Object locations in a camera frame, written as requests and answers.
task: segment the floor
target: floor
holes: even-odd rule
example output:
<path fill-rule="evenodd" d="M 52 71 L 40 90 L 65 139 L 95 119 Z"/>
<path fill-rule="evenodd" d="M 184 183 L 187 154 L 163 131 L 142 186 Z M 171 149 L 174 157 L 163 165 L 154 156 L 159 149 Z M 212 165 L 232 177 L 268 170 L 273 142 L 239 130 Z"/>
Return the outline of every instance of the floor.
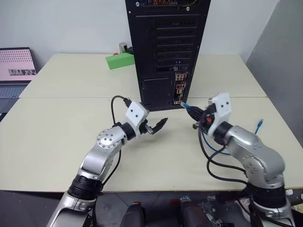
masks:
<path fill-rule="evenodd" d="M 148 227 L 179 227 L 178 200 L 189 196 L 215 217 L 235 227 L 249 227 L 239 207 L 233 202 L 224 205 L 213 200 L 211 192 L 124 192 L 104 193 L 97 201 L 98 227 L 119 227 L 125 211 L 134 201 L 145 208 Z M 17 192 L 0 191 L 0 226 L 45 227 L 59 200 Z"/>

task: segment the green object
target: green object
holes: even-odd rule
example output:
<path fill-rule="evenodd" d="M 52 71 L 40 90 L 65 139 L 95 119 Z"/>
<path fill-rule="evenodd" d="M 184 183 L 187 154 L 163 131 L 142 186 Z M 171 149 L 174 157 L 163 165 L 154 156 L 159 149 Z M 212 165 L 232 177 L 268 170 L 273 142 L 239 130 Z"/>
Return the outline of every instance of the green object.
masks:
<path fill-rule="evenodd" d="M 116 69 L 126 65 L 134 65 L 134 56 L 130 53 L 121 53 L 105 58 L 109 69 Z"/>

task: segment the white table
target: white table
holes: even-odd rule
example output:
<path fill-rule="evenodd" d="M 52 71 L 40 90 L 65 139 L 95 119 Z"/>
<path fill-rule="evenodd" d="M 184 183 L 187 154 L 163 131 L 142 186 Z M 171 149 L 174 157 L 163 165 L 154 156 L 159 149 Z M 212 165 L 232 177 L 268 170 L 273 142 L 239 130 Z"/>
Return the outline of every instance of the white table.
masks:
<path fill-rule="evenodd" d="M 190 98 L 207 106 L 207 98 Z M 268 98 L 231 98 L 230 123 L 254 131 L 286 163 L 286 188 L 303 187 L 303 149 Z M 115 103 L 123 122 L 126 107 Z M 168 117 L 155 135 L 133 139 L 122 149 L 121 163 L 104 191 L 235 190 L 239 183 L 212 178 L 198 143 L 194 121 L 184 109 L 152 112 L 150 125 Z M 111 127 L 109 98 L 23 98 L 0 123 L 0 190 L 63 192 L 68 189 L 97 134 Z M 232 157 L 217 161 L 240 166 Z M 235 170 L 212 166 L 217 175 L 245 179 Z"/>
<path fill-rule="evenodd" d="M 56 54 L 24 89 L 20 98 L 140 98 L 135 65 L 108 68 L 106 54 Z M 238 55 L 199 55 L 188 97 L 266 97 Z"/>

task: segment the computer tower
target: computer tower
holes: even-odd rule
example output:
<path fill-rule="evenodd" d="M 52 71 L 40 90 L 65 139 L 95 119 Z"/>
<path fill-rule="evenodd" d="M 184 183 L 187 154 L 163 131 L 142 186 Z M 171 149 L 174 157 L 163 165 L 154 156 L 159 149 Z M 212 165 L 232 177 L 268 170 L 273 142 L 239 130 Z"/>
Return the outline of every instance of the computer tower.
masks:
<path fill-rule="evenodd" d="M 141 102 L 180 108 L 194 74 L 210 0 L 125 0 Z"/>

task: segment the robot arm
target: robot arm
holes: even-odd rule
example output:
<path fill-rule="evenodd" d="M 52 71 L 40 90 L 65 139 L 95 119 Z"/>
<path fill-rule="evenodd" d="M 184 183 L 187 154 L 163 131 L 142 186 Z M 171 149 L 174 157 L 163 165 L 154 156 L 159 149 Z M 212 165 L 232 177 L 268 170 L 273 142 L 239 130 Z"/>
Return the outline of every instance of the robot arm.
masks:
<path fill-rule="evenodd" d="M 231 105 L 228 93 L 209 100 L 205 111 L 182 103 L 189 115 L 199 123 L 200 132 L 208 134 L 217 143 L 225 145 L 230 155 L 244 167 L 253 210 L 262 215 L 264 226 L 279 226 L 268 222 L 277 219 L 280 224 L 295 226 L 290 202 L 285 197 L 283 171 L 285 163 L 275 150 L 265 146 L 255 134 L 228 123 Z"/>
<path fill-rule="evenodd" d="M 103 182 L 112 165 L 114 156 L 128 140 L 140 137 L 148 132 L 154 134 L 165 124 L 162 119 L 154 128 L 147 125 L 149 111 L 139 103 L 131 102 L 128 106 L 126 122 L 117 123 L 111 129 L 103 130 L 95 145 L 85 156 L 78 173 L 68 191 L 61 198 L 51 216 L 48 227 L 89 226 L 91 216 L 88 215 L 95 203 Z"/>

